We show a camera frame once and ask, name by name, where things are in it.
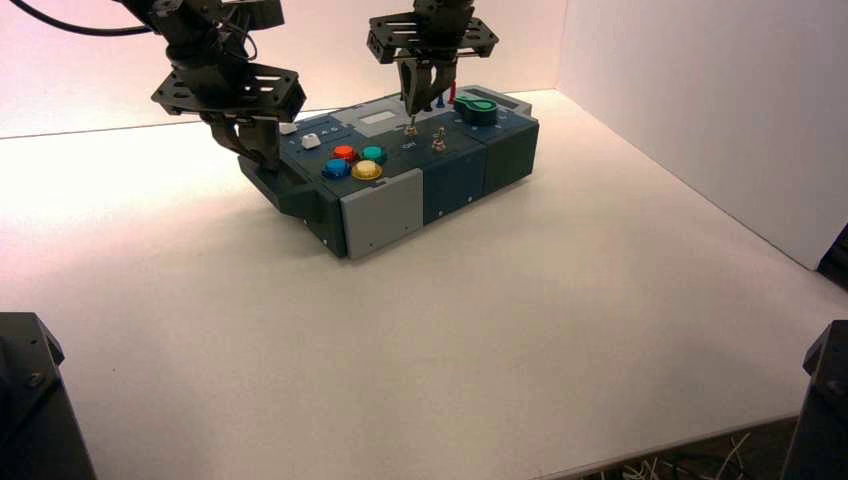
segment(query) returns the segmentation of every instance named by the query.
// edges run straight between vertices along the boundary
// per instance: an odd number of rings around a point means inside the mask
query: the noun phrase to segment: teal button
[[[388,156],[382,147],[371,146],[365,147],[365,149],[362,150],[362,159],[371,160],[378,165],[384,165],[388,160]]]

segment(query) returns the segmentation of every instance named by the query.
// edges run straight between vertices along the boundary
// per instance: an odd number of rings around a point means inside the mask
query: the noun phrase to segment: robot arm
[[[144,26],[112,30],[69,25],[24,0],[10,1],[39,20],[74,33],[161,35],[168,42],[166,54],[173,71],[153,100],[172,115],[199,114],[219,144],[266,170],[284,170],[278,124],[293,120],[306,95],[297,72],[251,63],[256,46],[249,33],[284,23],[280,0],[115,0]],[[380,63],[398,63],[411,127],[415,115],[429,110],[433,100],[454,84],[458,58],[488,57],[498,42],[481,20],[472,17],[473,3],[416,0],[414,12],[371,19],[368,46]],[[253,46],[252,55],[246,42]]]
[[[429,110],[456,81],[459,57],[489,57],[498,37],[473,18],[474,0],[416,0],[415,11],[371,19],[368,47],[380,63],[397,62],[406,113]]]
[[[280,1],[119,1],[168,42],[173,71],[153,101],[172,115],[199,114],[219,144],[278,170],[278,124],[291,122],[306,96],[297,72],[251,63],[249,32],[282,25]]]

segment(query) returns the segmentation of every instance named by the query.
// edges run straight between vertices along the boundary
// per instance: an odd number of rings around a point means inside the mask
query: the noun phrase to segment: white button
[[[283,135],[291,135],[292,133],[297,131],[297,125],[293,123],[281,123],[280,124],[280,133]]]
[[[313,148],[317,148],[321,146],[321,139],[318,138],[318,135],[314,133],[310,133],[308,135],[304,135],[300,140],[300,144],[303,145],[303,148],[306,150],[312,150]]]

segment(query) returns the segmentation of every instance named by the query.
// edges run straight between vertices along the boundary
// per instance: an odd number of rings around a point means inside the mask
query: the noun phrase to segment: white table surface
[[[0,141],[0,310],[101,479],[526,480],[796,412],[848,294],[573,102],[535,174],[361,261],[201,124]]]

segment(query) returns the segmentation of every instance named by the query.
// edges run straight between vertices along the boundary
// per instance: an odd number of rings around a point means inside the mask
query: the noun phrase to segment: yellow button
[[[376,180],[383,175],[383,167],[371,160],[362,160],[353,166],[353,178],[359,180]]]

